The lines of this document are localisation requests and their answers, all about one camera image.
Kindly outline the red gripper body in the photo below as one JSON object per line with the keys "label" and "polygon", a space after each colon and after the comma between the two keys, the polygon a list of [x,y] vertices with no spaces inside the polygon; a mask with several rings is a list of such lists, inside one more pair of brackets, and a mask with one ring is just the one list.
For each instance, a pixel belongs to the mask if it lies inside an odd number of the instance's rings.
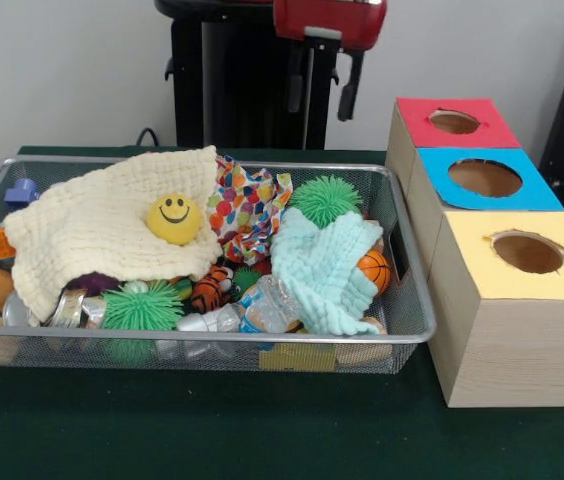
{"label": "red gripper body", "polygon": [[377,42],[387,13],[386,1],[274,1],[279,37],[338,41],[352,50],[370,50]]}

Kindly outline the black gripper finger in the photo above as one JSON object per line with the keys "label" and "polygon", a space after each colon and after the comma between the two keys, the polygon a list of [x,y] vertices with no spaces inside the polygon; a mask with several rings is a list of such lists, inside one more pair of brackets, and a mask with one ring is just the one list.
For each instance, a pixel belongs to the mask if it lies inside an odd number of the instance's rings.
{"label": "black gripper finger", "polygon": [[338,107],[337,116],[341,122],[353,119],[365,55],[363,51],[346,51],[346,54],[351,57],[351,69],[348,82],[342,88]]}
{"label": "black gripper finger", "polygon": [[292,47],[286,84],[286,108],[291,114],[299,113],[305,106],[311,85],[311,70],[310,48]]}

